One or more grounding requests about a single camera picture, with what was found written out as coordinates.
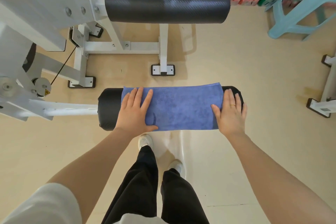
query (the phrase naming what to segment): finger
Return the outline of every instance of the finger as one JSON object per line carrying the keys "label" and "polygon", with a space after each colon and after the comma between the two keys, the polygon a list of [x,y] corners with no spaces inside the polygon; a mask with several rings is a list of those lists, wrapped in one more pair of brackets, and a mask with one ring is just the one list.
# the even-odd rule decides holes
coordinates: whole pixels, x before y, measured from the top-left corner
{"label": "finger", "polygon": [[221,111],[217,105],[211,105],[212,111],[215,114],[217,120],[221,118]]}
{"label": "finger", "polygon": [[242,112],[242,101],[240,100],[240,97],[239,97],[238,93],[236,93],[235,98],[236,98],[236,108],[237,108],[237,111],[239,113],[241,113]]}
{"label": "finger", "polygon": [[243,119],[246,119],[246,115],[247,115],[247,104],[244,103],[243,104],[243,111],[241,112],[241,116],[243,117]]}
{"label": "finger", "polygon": [[147,109],[149,107],[149,104],[151,103],[152,96],[153,96],[153,90],[150,89],[147,93],[147,96],[146,96],[145,100],[142,103],[141,110],[143,110],[145,112],[147,111]]}
{"label": "finger", "polygon": [[127,101],[128,101],[128,98],[129,98],[129,93],[127,93],[125,96],[124,96],[124,99],[123,101],[121,102],[121,108],[120,109],[125,109],[127,107]]}
{"label": "finger", "polygon": [[141,98],[142,98],[142,93],[144,91],[143,87],[140,87],[135,95],[135,99],[134,99],[134,104],[133,106],[135,107],[140,107],[140,103],[141,103]]}
{"label": "finger", "polygon": [[230,107],[231,108],[236,108],[236,101],[235,101],[235,97],[233,96],[233,92],[231,89],[229,89],[229,98],[230,98]]}
{"label": "finger", "polygon": [[147,126],[147,132],[152,132],[157,129],[159,129],[159,127],[155,125]]}
{"label": "finger", "polygon": [[229,90],[225,90],[223,96],[223,110],[228,108],[230,108]]}
{"label": "finger", "polygon": [[127,101],[127,107],[132,107],[133,106],[134,98],[135,98],[135,95],[136,95],[137,91],[138,91],[138,89],[134,88],[131,91],[131,94],[129,94],[128,101]]}

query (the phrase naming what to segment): hand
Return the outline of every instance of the hand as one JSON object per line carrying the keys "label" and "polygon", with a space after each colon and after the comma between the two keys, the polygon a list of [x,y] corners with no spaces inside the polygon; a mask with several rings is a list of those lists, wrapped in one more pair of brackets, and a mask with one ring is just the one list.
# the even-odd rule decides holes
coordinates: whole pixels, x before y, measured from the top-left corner
{"label": "hand", "polygon": [[219,131],[230,140],[233,135],[245,134],[245,119],[247,114],[247,105],[242,103],[239,94],[236,94],[236,100],[232,90],[225,90],[223,96],[223,108],[220,111],[216,105],[211,105],[218,124]]}
{"label": "hand", "polygon": [[145,132],[158,129],[157,126],[147,126],[145,116],[149,104],[151,103],[153,90],[149,90],[142,106],[140,107],[141,97],[144,88],[134,88],[131,93],[127,93],[121,103],[117,124],[115,129],[121,129],[128,133],[132,138]]}

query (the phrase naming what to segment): forearm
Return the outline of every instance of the forearm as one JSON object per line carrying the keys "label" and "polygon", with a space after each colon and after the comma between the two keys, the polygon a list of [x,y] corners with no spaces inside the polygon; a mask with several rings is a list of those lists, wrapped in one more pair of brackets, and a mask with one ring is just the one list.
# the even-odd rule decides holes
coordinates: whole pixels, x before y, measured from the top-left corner
{"label": "forearm", "polygon": [[71,190],[78,201],[83,223],[89,218],[115,163],[131,140],[131,136],[125,131],[115,129],[48,181],[62,184]]}
{"label": "forearm", "polygon": [[335,223],[336,213],[312,190],[256,146],[245,134],[229,141],[258,202],[272,224]]}

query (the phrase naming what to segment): black cable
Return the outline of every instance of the black cable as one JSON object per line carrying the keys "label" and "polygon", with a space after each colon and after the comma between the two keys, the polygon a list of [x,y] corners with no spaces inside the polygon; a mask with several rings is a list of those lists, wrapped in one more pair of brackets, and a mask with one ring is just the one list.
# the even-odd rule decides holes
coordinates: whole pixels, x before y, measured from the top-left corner
{"label": "black cable", "polygon": [[61,69],[58,71],[57,75],[55,76],[55,78],[53,79],[53,81],[51,82],[50,85],[53,84],[53,82],[56,80],[57,76],[61,73],[63,67],[64,67],[65,64],[68,62],[69,58],[71,57],[71,55],[73,54],[73,52],[75,51],[76,48],[77,48],[77,45],[76,45],[75,48],[72,50],[72,52],[70,53],[69,57],[66,59],[65,63],[63,64],[63,66],[61,67]]}

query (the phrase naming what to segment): light blue plastic stool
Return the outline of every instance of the light blue plastic stool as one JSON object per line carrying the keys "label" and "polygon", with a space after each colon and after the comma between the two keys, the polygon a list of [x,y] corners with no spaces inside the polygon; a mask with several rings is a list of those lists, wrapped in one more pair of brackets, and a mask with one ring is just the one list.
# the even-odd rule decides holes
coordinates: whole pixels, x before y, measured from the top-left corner
{"label": "light blue plastic stool", "polygon": [[[315,30],[322,25],[326,24],[330,19],[336,16],[334,13],[329,18],[326,18],[324,8],[321,6],[326,2],[336,3],[336,0],[297,0],[301,1],[296,7],[293,8],[287,15],[284,15],[282,9],[282,1],[277,0],[273,5],[266,7],[267,11],[273,7],[273,16],[275,25],[268,31],[269,37],[277,39],[284,33],[300,33],[308,34],[303,40],[306,40]],[[308,27],[297,25],[304,17],[311,12],[315,11],[317,15],[318,25],[316,27]]]}

